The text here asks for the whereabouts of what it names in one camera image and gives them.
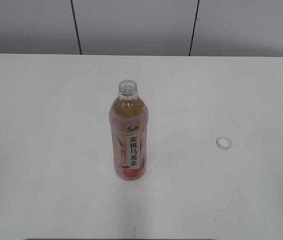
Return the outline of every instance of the plastic bottle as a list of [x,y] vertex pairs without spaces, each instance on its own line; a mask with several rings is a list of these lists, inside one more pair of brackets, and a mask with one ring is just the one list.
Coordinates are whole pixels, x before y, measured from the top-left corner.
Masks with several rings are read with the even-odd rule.
[[137,84],[123,80],[109,111],[114,168],[124,180],[139,179],[146,169],[148,109],[138,97]]

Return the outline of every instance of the bottle neck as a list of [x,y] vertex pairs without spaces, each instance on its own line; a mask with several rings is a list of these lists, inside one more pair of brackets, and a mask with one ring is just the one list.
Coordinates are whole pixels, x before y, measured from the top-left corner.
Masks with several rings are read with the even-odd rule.
[[137,83],[133,80],[123,80],[118,88],[119,100],[136,100],[138,98]]

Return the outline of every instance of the gray wall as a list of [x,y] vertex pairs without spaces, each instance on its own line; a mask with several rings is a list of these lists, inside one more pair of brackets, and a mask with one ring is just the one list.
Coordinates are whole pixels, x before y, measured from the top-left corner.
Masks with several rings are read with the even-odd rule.
[[[198,0],[73,4],[83,54],[189,54]],[[70,0],[0,0],[0,53],[80,54]],[[283,1],[201,0],[191,55],[283,57]]]

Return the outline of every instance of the brand logo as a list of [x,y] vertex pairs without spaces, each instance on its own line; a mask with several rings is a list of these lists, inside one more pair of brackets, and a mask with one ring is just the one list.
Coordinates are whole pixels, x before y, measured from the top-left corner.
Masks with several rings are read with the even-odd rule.
[[137,132],[139,128],[140,128],[139,125],[137,125],[135,127],[128,126],[126,130],[127,130],[127,132],[132,133],[132,132]]

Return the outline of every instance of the white table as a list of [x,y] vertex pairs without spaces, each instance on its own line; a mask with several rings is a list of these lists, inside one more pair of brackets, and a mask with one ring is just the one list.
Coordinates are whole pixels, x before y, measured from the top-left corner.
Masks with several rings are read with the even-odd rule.
[[[108,119],[123,79],[149,108],[133,182]],[[0,239],[29,238],[283,240],[283,58],[0,54]]]

